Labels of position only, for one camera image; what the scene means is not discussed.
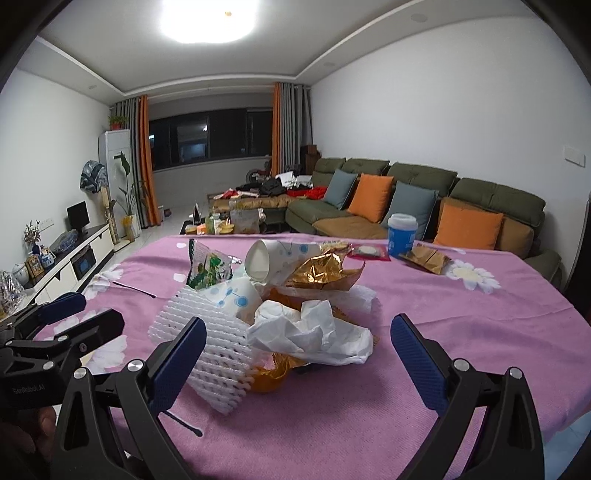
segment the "blue pillow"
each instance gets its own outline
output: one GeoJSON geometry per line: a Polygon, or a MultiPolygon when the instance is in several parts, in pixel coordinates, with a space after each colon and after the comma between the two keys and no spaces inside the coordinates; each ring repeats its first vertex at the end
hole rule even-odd
{"type": "Polygon", "coordinates": [[[351,195],[356,179],[356,173],[347,173],[337,168],[322,201],[341,210],[351,195]]]}
{"type": "Polygon", "coordinates": [[[401,181],[396,182],[396,191],[390,208],[384,220],[382,220],[382,226],[388,228],[388,219],[393,213],[406,213],[412,215],[417,219],[418,229],[415,238],[422,240],[427,230],[427,225],[431,219],[431,213],[435,202],[437,201],[437,190],[422,189],[421,187],[415,187],[408,183],[401,181]]]}

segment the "pink tablecloth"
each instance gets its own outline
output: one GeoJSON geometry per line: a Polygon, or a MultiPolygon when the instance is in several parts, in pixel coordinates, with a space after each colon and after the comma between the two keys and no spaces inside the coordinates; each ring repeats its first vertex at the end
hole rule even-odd
{"type": "MultiPolygon", "coordinates": [[[[308,235],[274,239],[310,242],[308,235]]],[[[255,236],[201,237],[211,248],[244,258],[255,236]]],[[[86,313],[119,310],[125,339],[95,352],[92,371],[121,368],[154,349],[147,330],[189,270],[188,237],[155,242],[100,275],[87,290],[86,313]],[[116,280],[144,293],[114,285],[116,280]]],[[[425,409],[390,341],[391,319],[404,312],[451,358],[503,373],[520,367],[529,382],[546,440],[591,400],[591,329],[546,280],[506,252],[445,249],[454,273],[436,276],[401,261],[368,262],[359,283],[377,292],[371,315],[355,318],[381,337],[364,365],[291,375],[276,392],[248,394],[227,417],[190,387],[172,412],[203,430],[198,438],[161,416],[194,469],[220,479],[394,479],[417,451],[436,415],[425,409]]],[[[347,260],[347,266],[360,262],[347,260]]],[[[77,319],[69,319],[68,324],[77,319]]],[[[52,328],[42,336],[52,335],[52,328]]],[[[448,473],[457,476],[478,427],[473,421],[448,473]]]]}

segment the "orange curtain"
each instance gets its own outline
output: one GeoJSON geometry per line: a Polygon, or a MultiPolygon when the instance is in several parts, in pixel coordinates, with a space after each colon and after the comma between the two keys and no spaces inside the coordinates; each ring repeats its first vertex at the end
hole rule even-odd
{"type": "Polygon", "coordinates": [[[150,150],[150,122],[148,120],[148,96],[139,98],[139,166],[144,185],[144,207],[149,226],[160,225],[158,202],[154,192],[154,175],[152,174],[152,152],[150,150]]]}
{"type": "Polygon", "coordinates": [[[279,173],[279,152],[281,151],[281,88],[275,84],[273,97],[273,148],[271,151],[271,176],[279,173]]]}

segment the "white wall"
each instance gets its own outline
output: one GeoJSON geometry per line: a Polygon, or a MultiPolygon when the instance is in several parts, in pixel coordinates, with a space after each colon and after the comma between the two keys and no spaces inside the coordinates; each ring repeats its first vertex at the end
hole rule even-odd
{"type": "Polygon", "coordinates": [[[207,112],[227,108],[273,107],[272,93],[227,93],[224,95],[205,95],[192,98],[150,102],[150,120],[184,113],[207,112]]]}
{"type": "Polygon", "coordinates": [[[91,98],[21,70],[0,93],[0,270],[25,259],[22,231],[54,219],[42,241],[66,230],[66,209],[86,200],[90,225],[104,223],[98,195],[80,190],[87,160],[98,160],[98,136],[109,109],[91,98]]]}
{"type": "Polygon", "coordinates": [[[253,168],[265,167],[265,157],[217,160],[154,172],[156,198],[165,208],[194,205],[207,207],[207,194],[225,192],[246,182],[253,168]]]}
{"type": "Polygon", "coordinates": [[[547,202],[543,246],[573,265],[591,190],[591,87],[537,18],[488,18],[375,51],[312,88],[325,157],[457,170],[547,202]],[[584,152],[587,167],[563,160],[584,152]]]}

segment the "monitor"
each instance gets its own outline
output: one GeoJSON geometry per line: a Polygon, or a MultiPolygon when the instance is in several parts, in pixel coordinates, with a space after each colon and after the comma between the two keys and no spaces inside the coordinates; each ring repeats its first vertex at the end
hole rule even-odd
{"type": "Polygon", "coordinates": [[[82,237],[82,228],[90,223],[86,202],[80,202],[68,208],[70,227],[78,230],[78,238],[82,237]]]}

